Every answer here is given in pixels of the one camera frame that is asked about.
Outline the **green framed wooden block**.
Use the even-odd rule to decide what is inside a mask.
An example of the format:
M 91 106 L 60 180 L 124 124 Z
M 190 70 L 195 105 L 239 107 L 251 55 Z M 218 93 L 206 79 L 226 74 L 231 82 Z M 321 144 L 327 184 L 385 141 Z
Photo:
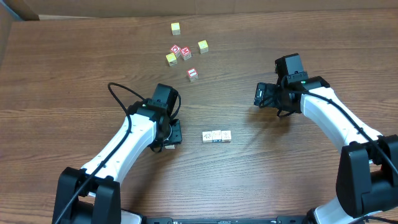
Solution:
M 213 142 L 213 135 L 211 131 L 202 132 L 202 141 L 203 143 Z

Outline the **plain block yellow side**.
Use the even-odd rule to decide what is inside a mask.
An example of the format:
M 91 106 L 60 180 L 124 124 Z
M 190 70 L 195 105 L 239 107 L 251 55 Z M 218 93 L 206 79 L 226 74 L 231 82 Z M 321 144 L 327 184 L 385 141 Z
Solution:
M 211 133 L 212 133 L 212 141 L 213 142 L 221 142 L 222 141 L 221 130 L 214 130 Z

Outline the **plain block green side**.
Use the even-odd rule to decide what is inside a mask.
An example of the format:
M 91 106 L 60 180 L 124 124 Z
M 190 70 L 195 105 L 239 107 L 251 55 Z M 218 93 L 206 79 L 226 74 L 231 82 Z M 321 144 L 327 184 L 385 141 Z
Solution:
M 232 137 L 231 137 L 231 131 L 230 130 L 224 130 L 221 132 L 221 141 L 222 142 L 231 142 Z

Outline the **red framed wooden block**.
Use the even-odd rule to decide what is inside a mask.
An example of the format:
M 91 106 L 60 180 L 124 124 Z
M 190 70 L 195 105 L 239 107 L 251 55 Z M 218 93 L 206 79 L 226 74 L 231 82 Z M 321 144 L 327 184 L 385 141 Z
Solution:
M 190 82 L 193 82 L 198 79 L 198 72 L 195 68 L 191 68 L 187 70 L 187 77 Z

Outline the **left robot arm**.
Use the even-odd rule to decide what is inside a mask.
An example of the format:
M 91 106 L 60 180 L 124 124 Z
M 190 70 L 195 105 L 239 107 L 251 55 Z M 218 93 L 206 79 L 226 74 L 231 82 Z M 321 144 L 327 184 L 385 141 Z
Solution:
M 53 223 L 145 223 L 142 215 L 122 209 L 121 184 L 144 149 L 158 153 L 182 143 L 180 104 L 176 89 L 158 84 L 151 98 L 123 106 L 124 122 L 102 151 L 60 174 Z

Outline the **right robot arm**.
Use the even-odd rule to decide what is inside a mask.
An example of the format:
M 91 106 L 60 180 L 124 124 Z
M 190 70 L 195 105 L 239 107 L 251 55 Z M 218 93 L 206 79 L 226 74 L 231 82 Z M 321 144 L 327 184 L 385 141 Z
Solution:
M 258 83 L 254 105 L 312 120 L 340 154 L 336 197 L 305 216 L 277 223 L 365 223 L 397 207 L 397 135 L 384 136 L 355 116 L 322 77 L 308 76 L 299 54 L 275 60 L 277 82 Z

